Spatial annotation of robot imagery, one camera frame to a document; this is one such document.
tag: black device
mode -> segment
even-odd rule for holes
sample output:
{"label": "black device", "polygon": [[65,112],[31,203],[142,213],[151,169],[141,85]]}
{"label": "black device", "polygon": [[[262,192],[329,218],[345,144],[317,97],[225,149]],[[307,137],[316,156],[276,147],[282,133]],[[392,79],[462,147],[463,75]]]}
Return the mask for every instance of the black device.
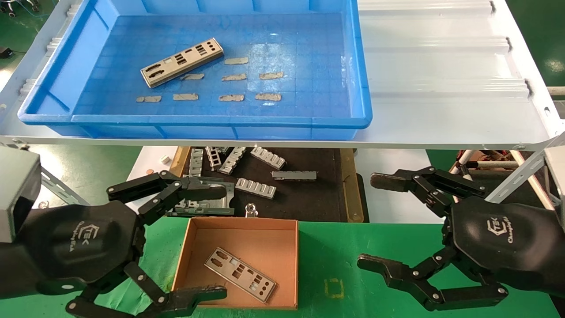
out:
{"label": "black device", "polygon": [[[412,192],[438,217],[445,247],[420,264],[361,254],[357,266],[379,273],[388,287],[410,293],[425,309],[495,306],[507,295],[501,283],[565,296],[565,234],[555,211],[484,200],[473,181],[428,167],[371,175],[374,188]],[[444,193],[457,196],[453,204]],[[438,290],[428,279],[455,265],[475,287]]]}
{"label": "black device", "polygon": [[[190,316],[200,301],[222,299],[222,286],[180,289],[168,294],[138,266],[145,226],[181,200],[226,196],[220,185],[161,171],[107,189],[109,203],[32,209],[12,243],[0,243],[0,299],[30,294],[61,295],[82,290],[66,310],[75,317],[127,318],[128,313],[94,304],[99,294],[131,278],[152,304],[136,317]],[[125,203],[157,194],[138,209]]]}
{"label": "black device", "polygon": [[0,46],[0,58],[9,58],[13,53],[14,51],[10,50],[10,48],[6,46]]}

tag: blue tray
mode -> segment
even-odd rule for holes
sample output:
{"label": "blue tray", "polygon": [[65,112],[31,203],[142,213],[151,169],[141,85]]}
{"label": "blue tray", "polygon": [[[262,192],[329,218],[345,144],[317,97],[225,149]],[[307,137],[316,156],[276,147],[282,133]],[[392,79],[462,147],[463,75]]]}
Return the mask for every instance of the blue tray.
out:
{"label": "blue tray", "polygon": [[[214,37],[225,58],[156,88],[140,69]],[[264,72],[284,77],[259,80]],[[221,81],[247,73],[247,80]],[[197,93],[198,101],[174,101]],[[256,93],[280,93],[258,101]],[[244,94],[242,102],[221,102]],[[138,103],[138,96],[162,96]],[[356,0],[85,0],[18,116],[65,136],[348,140],[372,120]]]}

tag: metal bracket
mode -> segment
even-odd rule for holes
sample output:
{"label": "metal bracket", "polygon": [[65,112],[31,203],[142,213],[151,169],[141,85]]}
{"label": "metal bracket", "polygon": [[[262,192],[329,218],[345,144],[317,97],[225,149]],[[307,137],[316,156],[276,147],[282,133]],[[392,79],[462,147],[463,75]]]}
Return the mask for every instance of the metal bracket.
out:
{"label": "metal bracket", "polygon": [[44,167],[41,167],[41,184],[66,204],[90,205],[85,199],[81,198],[80,195],[67,187],[66,184],[52,175],[51,172],[47,171]]}
{"label": "metal bracket", "polygon": [[193,148],[190,152],[190,164],[188,166],[188,175],[191,177],[200,177],[202,175],[202,160],[204,150]]}
{"label": "metal bracket", "polygon": [[273,197],[275,197],[275,192],[277,190],[277,187],[269,186],[256,181],[247,180],[245,178],[238,178],[236,183],[236,189],[253,195],[266,197],[267,199],[272,200]]}
{"label": "metal bracket", "polygon": [[208,257],[204,266],[264,304],[277,285],[274,280],[220,247]]}
{"label": "metal bracket", "polygon": [[[565,143],[565,133],[555,137],[546,148],[557,147]],[[494,189],[487,197],[486,201],[492,203],[501,203],[516,191],[529,177],[531,177],[537,170],[543,167],[545,163],[545,149],[536,151],[530,156],[522,165],[520,165],[514,172],[508,176],[496,189]]]}
{"label": "metal bracket", "polygon": [[215,171],[216,168],[221,167],[221,159],[218,154],[218,150],[215,147],[206,147],[206,153],[208,154],[208,161],[210,162],[210,168]]}

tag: white metal shelf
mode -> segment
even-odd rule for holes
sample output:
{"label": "white metal shelf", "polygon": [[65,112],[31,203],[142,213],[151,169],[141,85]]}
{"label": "white metal shelf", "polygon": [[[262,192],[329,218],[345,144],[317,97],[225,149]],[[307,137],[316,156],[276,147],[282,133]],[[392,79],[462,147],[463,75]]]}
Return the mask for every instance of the white metal shelf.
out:
{"label": "white metal shelf", "polygon": [[7,105],[0,142],[539,150],[563,131],[504,0],[359,0],[374,119],[352,141],[63,137],[44,126],[22,124],[16,113],[20,90],[42,71],[50,56],[47,46],[49,52],[57,46],[69,21],[64,14],[75,2],[59,2],[24,57],[26,65],[16,69],[0,94],[0,104]]}

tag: cardboard box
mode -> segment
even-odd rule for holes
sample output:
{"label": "cardboard box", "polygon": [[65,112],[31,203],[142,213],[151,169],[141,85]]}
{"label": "cardboard box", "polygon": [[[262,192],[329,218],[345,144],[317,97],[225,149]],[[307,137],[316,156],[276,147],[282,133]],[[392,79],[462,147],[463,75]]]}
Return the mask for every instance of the cardboard box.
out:
{"label": "cardboard box", "polygon": [[[266,304],[204,266],[221,247],[274,280]],[[295,310],[298,308],[298,221],[271,218],[193,217],[188,222],[173,290],[222,285],[225,299],[200,307]]]}

